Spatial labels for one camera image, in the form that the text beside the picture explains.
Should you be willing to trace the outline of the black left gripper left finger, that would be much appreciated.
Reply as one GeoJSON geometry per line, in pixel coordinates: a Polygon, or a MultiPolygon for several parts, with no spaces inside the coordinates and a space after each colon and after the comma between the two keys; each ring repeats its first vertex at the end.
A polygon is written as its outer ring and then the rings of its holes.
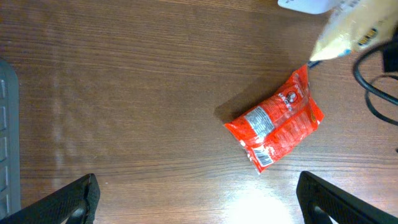
{"type": "Polygon", "coordinates": [[[3,218],[1,224],[93,224],[100,200],[94,174],[86,174],[56,192],[3,218]]]}

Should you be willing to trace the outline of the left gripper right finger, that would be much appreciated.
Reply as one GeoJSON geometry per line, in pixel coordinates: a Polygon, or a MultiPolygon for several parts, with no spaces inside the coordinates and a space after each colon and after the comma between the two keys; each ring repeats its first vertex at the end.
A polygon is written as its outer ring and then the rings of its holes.
{"type": "Polygon", "coordinates": [[[296,194],[305,223],[397,223],[397,217],[309,171],[300,173],[296,194]]]}

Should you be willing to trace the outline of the orange snack bag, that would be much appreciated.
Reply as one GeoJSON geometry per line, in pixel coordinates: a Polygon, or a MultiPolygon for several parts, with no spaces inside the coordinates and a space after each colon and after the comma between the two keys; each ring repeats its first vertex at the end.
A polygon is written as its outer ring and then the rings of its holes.
{"type": "Polygon", "coordinates": [[[310,92],[305,64],[271,97],[224,126],[262,173],[316,131],[323,119],[310,92]]]}

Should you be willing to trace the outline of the pale yellow snack bag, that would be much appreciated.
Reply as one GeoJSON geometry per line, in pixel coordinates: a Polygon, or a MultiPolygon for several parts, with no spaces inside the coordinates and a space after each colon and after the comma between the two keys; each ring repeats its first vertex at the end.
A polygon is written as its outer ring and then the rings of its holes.
{"type": "Polygon", "coordinates": [[[308,66],[385,43],[396,29],[397,0],[341,1],[315,42],[308,66]]]}

